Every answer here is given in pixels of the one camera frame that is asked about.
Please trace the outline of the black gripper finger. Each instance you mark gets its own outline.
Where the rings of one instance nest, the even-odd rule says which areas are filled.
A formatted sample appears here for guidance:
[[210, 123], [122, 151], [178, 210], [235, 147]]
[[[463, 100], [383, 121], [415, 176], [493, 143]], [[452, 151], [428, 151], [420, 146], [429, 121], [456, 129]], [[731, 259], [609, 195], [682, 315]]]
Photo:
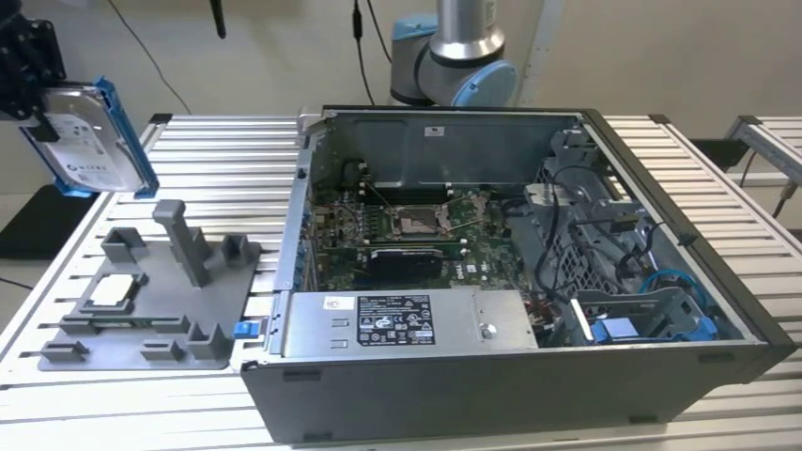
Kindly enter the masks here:
[[40, 110], [34, 110], [33, 117], [37, 121], [37, 125], [30, 127], [32, 138], [37, 142], [56, 142], [57, 131], [54, 130], [52, 123], [46, 118], [46, 115]]

